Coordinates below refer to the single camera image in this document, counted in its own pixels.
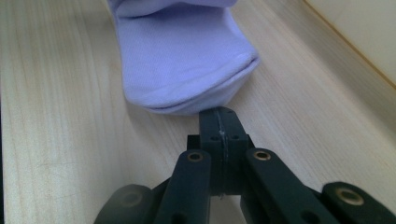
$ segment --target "wood grain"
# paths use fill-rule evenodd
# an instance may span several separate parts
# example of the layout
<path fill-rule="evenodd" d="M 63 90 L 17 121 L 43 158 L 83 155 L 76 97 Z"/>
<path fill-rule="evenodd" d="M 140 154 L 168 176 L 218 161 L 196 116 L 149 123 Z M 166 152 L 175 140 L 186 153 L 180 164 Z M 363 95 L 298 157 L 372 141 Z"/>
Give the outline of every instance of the wood grain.
<path fill-rule="evenodd" d="M 256 146 L 309 187 L 342 180 L 396 212 L 396 90 L 303 1 L 239 1 L 233 15 L 262 56 L 227 105 Z M 7 223 L 93 223 L 109 196 L 155 187 L 198 118 L 125 102 L 105 1 L 0 2 Z M 237 198 L 211 223 L 244 223 Z"/>

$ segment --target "sock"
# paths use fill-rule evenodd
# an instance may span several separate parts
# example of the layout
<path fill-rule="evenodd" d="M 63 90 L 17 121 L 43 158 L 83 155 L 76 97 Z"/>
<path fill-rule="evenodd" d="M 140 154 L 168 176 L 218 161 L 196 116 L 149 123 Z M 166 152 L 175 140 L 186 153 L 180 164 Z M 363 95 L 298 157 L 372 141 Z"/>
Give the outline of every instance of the sock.
<path fill-rule="evenodd" d="M 227 104 L 259 63 L 233 21 L 234 0 L 109 0 L 126 99 L 190 115 Z"/>

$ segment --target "sock cuff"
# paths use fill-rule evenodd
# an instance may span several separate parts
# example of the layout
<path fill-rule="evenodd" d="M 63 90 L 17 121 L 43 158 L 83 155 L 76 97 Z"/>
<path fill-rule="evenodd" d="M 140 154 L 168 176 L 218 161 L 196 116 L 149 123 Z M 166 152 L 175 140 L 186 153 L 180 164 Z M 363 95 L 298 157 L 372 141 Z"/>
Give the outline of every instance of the sock cuff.
<path fill-rule="evenodd" d="M 141 17 L 177 3 L 204 7 L 231 7 L 237 0 L 108 0 L 118 17 Z"/>

